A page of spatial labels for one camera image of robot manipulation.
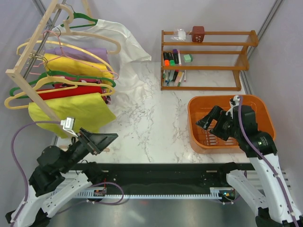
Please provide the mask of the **yellow-green trousers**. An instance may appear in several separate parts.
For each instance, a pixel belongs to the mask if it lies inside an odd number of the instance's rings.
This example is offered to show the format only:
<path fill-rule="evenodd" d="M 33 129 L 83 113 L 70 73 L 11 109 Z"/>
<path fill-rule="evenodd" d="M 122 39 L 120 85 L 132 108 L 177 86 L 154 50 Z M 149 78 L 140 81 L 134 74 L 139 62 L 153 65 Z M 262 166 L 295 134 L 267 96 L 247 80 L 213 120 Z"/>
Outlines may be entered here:
<path fill-rule="evenodd" d="M 84 128 L 87 131 L 98 133 L 102 126 L 116 119 L 100 93 L 50 99 L 45 102 L 61 120 L 65 120 L 67 117 L 75 118 L 73 128 L 75 132 Z M 50 117 L 36 103 L 29 103 L 28 111 L 33 121 L 51 121 Z M 58 137 L 67 138 L 63 130 L 56 124 L 39 123 L 37 125 L 54 132 Z"/>

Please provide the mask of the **yellow velvet hanger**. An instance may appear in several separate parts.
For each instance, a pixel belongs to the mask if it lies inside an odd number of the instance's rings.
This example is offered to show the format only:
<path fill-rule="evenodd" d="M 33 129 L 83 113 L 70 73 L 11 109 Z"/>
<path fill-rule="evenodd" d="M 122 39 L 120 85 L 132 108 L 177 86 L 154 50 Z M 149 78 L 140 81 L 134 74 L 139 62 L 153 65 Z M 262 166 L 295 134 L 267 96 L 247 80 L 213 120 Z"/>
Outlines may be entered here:
<path fill-rule="evenodd" d="M 8 109 L 22 109 L 22 108 L 27 108 L 28 105 L 21 105 L 21 106 L 10 106 L 10 101 L 17 99 L 21 96 L 27 95 L 27 96 L 31 96 L 31 99 L 35 99 L 38 101 L 42 101 L 41 97 L 39 96 L 39 93 L 45 93 L 45 92 L 52 92 L 52 91 L 59 91 L 60 89 L 53 89 L 53 90 L 49 90 L 49 91 L 38 91 L 37 90 L 39 88 L 41 88 L 43 85 L 47 84 L 47 83 L 53 83 L 53 82 L 58 82 L 58 83 L 65 83 L 65 84 L 69 84 L 72 85 L 72 87 L 65 87 L 63 89 L 73 89 L 73 88 L 77 88 L 78 86 L 93 86 L 93 87 L 105 87 L 107 89 L 110 90 L 110 92 L 108 93 L 103 93 L 102 96 L 108 96 L 108 95 L 112 95 L 116 92 L 116 90 L 107 84 L 95 84 L 95 83 L 82 83 L 82 82 L 77 82 L 77 81 L 70 81 L 67 79 L 64 79 L 62 77 L 46 77 L 46 78 L 42 78 L 40 79 L 36 85 L 34 87 L 28 86 L 27 88 L 29 89 L 28 91 L 23 91 L 20 92 L 14 96 L 10 96 L 8 97 L 5 101 L 4 101 L 4 105 L 6 108 Z"/>

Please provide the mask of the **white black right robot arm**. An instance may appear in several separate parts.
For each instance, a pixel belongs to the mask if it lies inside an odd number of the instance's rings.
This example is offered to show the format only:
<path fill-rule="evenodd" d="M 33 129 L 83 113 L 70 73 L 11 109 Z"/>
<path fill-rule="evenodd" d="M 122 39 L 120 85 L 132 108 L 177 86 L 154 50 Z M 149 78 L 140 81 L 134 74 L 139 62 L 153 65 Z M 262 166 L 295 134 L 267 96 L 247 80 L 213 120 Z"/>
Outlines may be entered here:
<path fill-rule="evenodd" d="M 235 163 L 223 165 L 223 171 L 217 174 L 218 183 L 230 185 L 240 194 L 253 211 L 257 226 L 301 227 L 303 214 L 291 198 L 275 143 L 270 134 L 258 130 L 255 111 L 247 105 L 235 106 L 229 112 L 214 106 L 196 125 L 208 130 L 213 120 L 216 124 L 210 133 L 224 141 L 237 140 L 254 167 L 263 192 L 247 180 Z"/>

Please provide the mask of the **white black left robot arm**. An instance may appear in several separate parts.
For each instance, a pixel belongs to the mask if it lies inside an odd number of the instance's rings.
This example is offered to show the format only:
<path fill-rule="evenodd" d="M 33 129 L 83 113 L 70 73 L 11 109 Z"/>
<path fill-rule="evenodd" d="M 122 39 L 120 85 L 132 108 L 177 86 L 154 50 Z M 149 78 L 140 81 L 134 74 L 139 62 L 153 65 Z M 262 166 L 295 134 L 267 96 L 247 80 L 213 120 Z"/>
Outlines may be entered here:
<path fill-rule="evenodd" d="M 13 227 L 45 227 L 56 212 L 81 190 L 99 186 L 104 174 L 96 162 L 89 162 L 86 169 L 77 175 L 56 195 L 52 192 L 65 180 L 69 172 L 86 155 L 98 155 L 115 139 L 116 133 L 92 133 L 83 128 L 72 137 L 66 151 L 57 146 L 46 147 L 37 158 L 38 166 L 27 181 L 26 194 L 16 210 L 5 218 Z"/>

